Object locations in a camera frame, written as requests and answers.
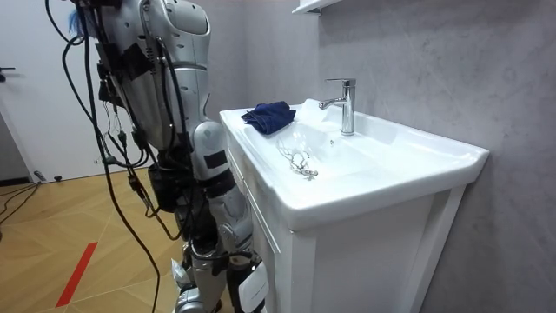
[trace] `black strap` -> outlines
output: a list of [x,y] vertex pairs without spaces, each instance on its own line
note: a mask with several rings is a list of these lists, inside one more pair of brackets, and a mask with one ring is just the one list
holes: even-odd
[[199,184],[205,188],[208,198],[215,198],[235,187],[234,174],[230,169],[227,169],[208,180],[199,181]]
[[228,159],[226,158],[226,152],[224,152],[224,150],[216,152],[215,154],[210,156],[205,156],[204,158],[205,163],[207,164],[207,167],[209,169],[215,169],[220,165],[224,165],[228,162]]

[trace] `sink countertop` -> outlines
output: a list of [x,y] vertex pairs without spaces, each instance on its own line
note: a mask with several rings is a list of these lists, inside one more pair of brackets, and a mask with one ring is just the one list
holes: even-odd
[[[318,109],[308,99],[293,105],[295,120],[264,136],[240,118],[247,110],[222,111],[224,126],[281,202],[291,230],[430,195],[476,180],[488,150],[356,112],[355,135],[340,134],[341,108]],[[312,179],[290,169],[277,145],[308,157]]]

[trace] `sink drain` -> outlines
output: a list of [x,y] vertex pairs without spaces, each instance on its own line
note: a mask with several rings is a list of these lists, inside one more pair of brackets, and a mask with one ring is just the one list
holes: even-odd
[[303,176],[307,176],[307,177],[315,177],[319,175],[318,170],[301,170],[301,173],[303,174]]

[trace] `white door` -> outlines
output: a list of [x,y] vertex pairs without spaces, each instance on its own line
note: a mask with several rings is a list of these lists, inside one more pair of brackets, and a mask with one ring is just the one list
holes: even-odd
[[[67,32],[68,16],[73,8],[70,1],[50,1],[52,15],[63,32]],[[64,47],[65,42],[52,28],[43,2],[3,1],[0,67],[16,69],[3,73],[6,81],[0,83],[0,113],[29,172],[39,170],[48,181],[54,176],[70,179],[103,173],[93,129],[63,73]],[[98,56],[94,47],[91,44],[90,63],[97,93]],[[68,66],[85,106],[89,107],[83,51],[82,45],[71,48]],[[96,104],[96,111],[99,127],[106,130],[108,118],[100,102]],[[129,134],[129,119],[124,110],[120,110],[119,116],[128,133],[129,158],[134,162],[139,151]],[[122,160],[116,148],[110,151]]]

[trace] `dark blue towel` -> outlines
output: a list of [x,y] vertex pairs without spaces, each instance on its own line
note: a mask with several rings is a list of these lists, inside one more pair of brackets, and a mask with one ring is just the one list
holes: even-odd
[[289,105],[283,101],[279,103],[257,104],[254,110],[242,115],[243,121],[253,125],[256,130],[264,135],[270,135],[281,130],[295,117],[295,110],[291,110]]

